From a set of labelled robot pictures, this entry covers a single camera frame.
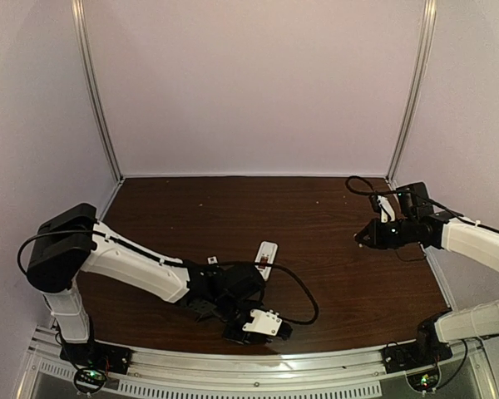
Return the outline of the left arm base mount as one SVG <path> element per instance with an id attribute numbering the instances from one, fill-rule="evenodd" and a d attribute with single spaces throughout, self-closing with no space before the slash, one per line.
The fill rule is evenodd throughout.
<path id="1" fill-rule="evenodd" d="M 111 373 L 126 375 L 132 350 L 96 341 L 72 344 L 63 342 L 60 358 L 74 368 L 72 383 L 86 396 L 98 393 L 108 382 Z"/>

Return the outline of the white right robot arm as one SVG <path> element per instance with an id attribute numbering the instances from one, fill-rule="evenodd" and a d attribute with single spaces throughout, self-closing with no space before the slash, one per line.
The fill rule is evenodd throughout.
<path id="1" fill-rule="evenodd" d="M 360 246 L 371 249 L 400 249 L 420 244 L 459 254 L 499 274 L 499 230 L 472 220 L 431 199 L 423 182 L 395 190 L 376 190 L 368 180 L 365 190 L 346 188 L 369 199 L 378 217 L 354 236 Z M 453 341 L 475 337 L 499 337 L 499 299 L 473 308 L 450 311 L 422 322 L 417 329 L 417 344 L 423 350 Z"/>

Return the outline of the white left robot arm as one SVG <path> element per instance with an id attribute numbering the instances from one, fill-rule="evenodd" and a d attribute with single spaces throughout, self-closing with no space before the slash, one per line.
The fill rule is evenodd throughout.
<path id="1" fill-rule="evenodd" d="M 82 203 L 43 223 L 35 237 L 27 281 L 43 293 L 62 340 L 84 344 L 93 326 L 76 283 L 80 272 L 96 273 L 225 323 L 225 338 L 242 344 L 279 336 L 282 319 L 252 297 L 265 289 L 253 264 L 227 268 L 199 265 L 158 254 L 119 235 Z"/>

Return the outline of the white remote control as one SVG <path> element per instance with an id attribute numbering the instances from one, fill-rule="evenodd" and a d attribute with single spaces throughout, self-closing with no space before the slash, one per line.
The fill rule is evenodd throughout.
<path id="1" fill-rule="evenodd" d="M 274 264 L 279 246 L 276 243 L 262 241 L 256 254 L 255 267 L 265 281 L 269 280 L 271 266 Z"/>

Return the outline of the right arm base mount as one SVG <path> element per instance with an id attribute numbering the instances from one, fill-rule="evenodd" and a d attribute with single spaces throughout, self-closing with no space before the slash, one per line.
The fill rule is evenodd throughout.
<path id="1" fill-rule="evenodd" d="M 443 386 L 439 363 L 452 357 L 448 343 L 440 342 L 435 322 L 441 314 L 422 321 L 417 327 L 416 339 L 409 343 L 388 343 L 381 351 L 387 374 L 410 372 L 408 385 L 422 394 L 434 393 Z"/>

